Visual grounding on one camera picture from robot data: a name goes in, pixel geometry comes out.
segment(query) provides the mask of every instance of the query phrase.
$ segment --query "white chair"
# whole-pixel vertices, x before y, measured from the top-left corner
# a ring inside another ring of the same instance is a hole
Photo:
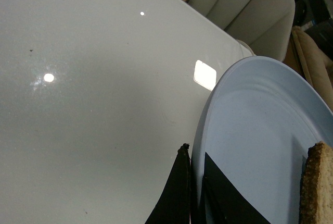
[[[191,7],[257,55],[284,60],[294,0],[188,0]]]

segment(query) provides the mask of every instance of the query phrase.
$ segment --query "cushion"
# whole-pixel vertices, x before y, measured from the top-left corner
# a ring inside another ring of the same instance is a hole
[[[329,77],[329,74],[332,76],[333,61],[318,48],[314,40],[300,27],[292,28],[292,36],[306,80],[333,111],[333,87],[332,79],[330,80]]]

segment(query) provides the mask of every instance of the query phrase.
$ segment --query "bread crust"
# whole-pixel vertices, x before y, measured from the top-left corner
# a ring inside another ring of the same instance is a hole
[[[300,195],[300,224],[333,223],[333,149],[324,142],[309,148]]]

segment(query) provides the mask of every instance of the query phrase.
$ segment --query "blue plate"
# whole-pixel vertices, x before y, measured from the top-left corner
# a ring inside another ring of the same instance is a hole
[[[302,77],[271,58],[245,58],[224,73],[200,118],[192,153],[198,204],[207,152],[270,223],[297,224],[308,148],[333,146],[332,137],[333,114]]]

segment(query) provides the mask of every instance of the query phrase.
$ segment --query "white table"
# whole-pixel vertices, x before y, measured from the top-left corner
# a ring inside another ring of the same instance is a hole
[[[144,223],[210,94],[196,61],[251,53],[181,0],[0,11],[0,223]]]

